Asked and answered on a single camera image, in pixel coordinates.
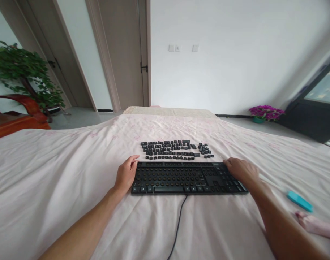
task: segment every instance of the spacebar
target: spacebar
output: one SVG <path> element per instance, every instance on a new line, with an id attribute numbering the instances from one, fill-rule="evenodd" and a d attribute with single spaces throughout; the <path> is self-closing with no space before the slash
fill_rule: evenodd
<path id="1" fill-rule="evenodd" d="M 183 187 L 154 187 L 154 193 L 180 193 Z"/>

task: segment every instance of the wooden chair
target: wooden chair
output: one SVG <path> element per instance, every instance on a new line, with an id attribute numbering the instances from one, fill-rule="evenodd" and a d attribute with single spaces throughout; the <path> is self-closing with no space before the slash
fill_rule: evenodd
<path id="1" fill-rule="evenodd" d="M 47 117 L 41 112 L 38 104 L 28 96 L 19 94 L 2 95 L 0 98 L 12 99 L 22 104 L 28 114 L 10 111 L 0 112 L 0 138 L 21 129 L 51 129 Z"/>

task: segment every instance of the tile floor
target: tile floor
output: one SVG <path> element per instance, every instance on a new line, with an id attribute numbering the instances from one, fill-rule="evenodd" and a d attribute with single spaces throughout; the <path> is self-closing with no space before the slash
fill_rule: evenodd
<path id="1" fill-rule="evenodd" d="M 102 122 L 108 121 L 116 116 L 121 115 L 124 110 L 121 110 L 118 113 L 104 113 L 104 112 L 95 112 L 92 108 L 72 107 L 70 109 L 67 109 L 66 111 L 68 113 L 71 113 L 72 115 L 66 116 L 62 112 L 56 113 L 55 116 L 53 117 L 53 122 L 50 124 L 50 127 L 52 129 L 72 129 L 72 128 L 97 125 Z M 318 150 L 330 156 L 329 146 L 318 143 L 309 137 L 306 137 L 302 134 L 287 129 L 286 127 L 281 126 L 279 124 L 272 122 L 256 124 L 253 123 L 250 119 L 245 119 L 245 118 L 220 117 L 220 119 L 255 131 L 296 138 L 300 141 L 303 141 L 317 148 Z"/>

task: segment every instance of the bed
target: bed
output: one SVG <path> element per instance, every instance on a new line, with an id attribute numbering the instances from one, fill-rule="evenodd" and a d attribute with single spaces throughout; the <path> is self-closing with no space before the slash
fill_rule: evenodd
<path id="1" fill-rule="evenodd" d="M 330 222 L 330 157 L 296 139 L 244 129 L 219 118 L 123 114 L 70 130 L 24 129 L 0 139 L 0 259 L 37 259 L 114 185 L 140 142 L 208 143 L 211 162 L 248 159 L 284 210 L 292 190 Z M 207 161 L 202 157 L 197 161 Z M 91 259 L 166 259 L 183 195 L 130 196 L 118 205 Z M 330 240 L 311 235 L 330 254 Z M 250 195 L 189 196 L 172 260 L 274 259 Z"/>

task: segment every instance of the black keyboard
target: black keyboard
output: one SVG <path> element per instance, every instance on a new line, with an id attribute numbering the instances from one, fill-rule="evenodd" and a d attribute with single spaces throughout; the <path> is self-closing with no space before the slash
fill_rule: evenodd
<path id="1" fill-rule="evenodd" d="M 132 195 L 247 194 L 222 162 L 138 162 Z"/>

